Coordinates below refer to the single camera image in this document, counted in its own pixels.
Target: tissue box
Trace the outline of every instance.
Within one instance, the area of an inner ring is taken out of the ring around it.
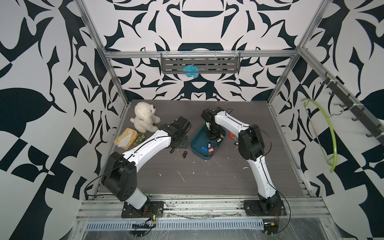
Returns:
[[[120,136],[118,136],[115,141],[113,141],[115,143],[116,146],[118,147],[122,147],[124,148],[125,150],[128,150],[128,148],[132,145],[132,143],[136,140],[137,136],[139,134],[137,133],[137,131],[131,129],[131,128],[127,128],[125,129],[125,131],[120,134]]]

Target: white teddy bear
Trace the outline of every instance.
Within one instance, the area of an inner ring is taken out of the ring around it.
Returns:
[[[131,118],[135,128],[142,133],[147,130],[150,132],[156,132],[159,128],[154,126],[154,123],[159,123],[161,119],[155,116],[156,108],[152,104],[145,102],[139,102],[135,106],[135,118]]]

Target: white scrap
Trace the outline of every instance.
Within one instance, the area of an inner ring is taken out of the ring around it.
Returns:
[[[177,171],[177,170],[176,170],[176,171]],[[177,171],[177,172],[179,172],[179,171]],[[185,182],[185,181],[184,181],[184,178],[183,178],[183,176],[181,176],[181,174],[180,174],[180,173],[179,173],[179,175],[180,175],[180,177],[183,179],[183,182]]]

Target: robotic arm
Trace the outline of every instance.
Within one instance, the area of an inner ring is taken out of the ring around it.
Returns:
[[[206,109],[201,116],[206,121],[210,140],[217,139],[223,133],[221,126],[238,137],[238,151],[249,163],[256,179],[261,211],[269,214],[284,206],[265,164],[265,145],[259,127],[235,119],[220,107]]]
[[[122,155],[114,152],[107,161],[101,183],[120,201],[126,201],[138,212],[143,210],[148,198],[137,188],[137,172],[161,149],[171,147],[172,153],[182,143],[190,127],[186,118],[179,117],[172,124],[163,124],[137,147]]]
[[[225,135],[222,127],[239,138],[239,153],[248,161],[256,179],[260,198],[258,212],[280,212],[280,207],[283,208],[284,205],[265,164],[264,142],[259,127],[233,118],[220,107],[206,109],[201,116],[206,121],[207,135],[211,140],[217,139],[220,134]],[[120,201],[126,201],[138,212],[142,212],[149,200],[137,188],[137,172],[161,149],[172,147],[172,153],[173,149],[180,145],[189,128],[190,122],[184,117],[179,117],[172,124],[162,125],[150,138],[132,150],[122,155],[114,152],[108,159],[102,184]]]

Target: patterned backdrop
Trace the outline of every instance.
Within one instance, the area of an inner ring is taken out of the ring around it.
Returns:
[[[163,74],[158,59],[113,59],[114,70],[129,100],[267,100],[289,59],[243,58],[235,74]]]
[[[72,0],[0,5],[0,238],[60,239],[124,104]]]
[[[320,0],[85,0],[107,51],[295,49]],[[267,100],[287,57],[238,74],[164,75],[159,59],[114,59],[128,99]]]
[[[334,0],[307,47],[375,116],[383,120],[384,3],[381,0]],[[328,115],[341,113],[342,102],[320,85],[322,79],[300,59],[273,107],[295,159],[312,191],[323,197],[344,238],[384,237],[384,147],[354,115],[332,116],[338,164],[326,163],[305,112],[304,98],[318,102]],[[319,141],[329,158],[333,146],[328,124],[309,104]]]

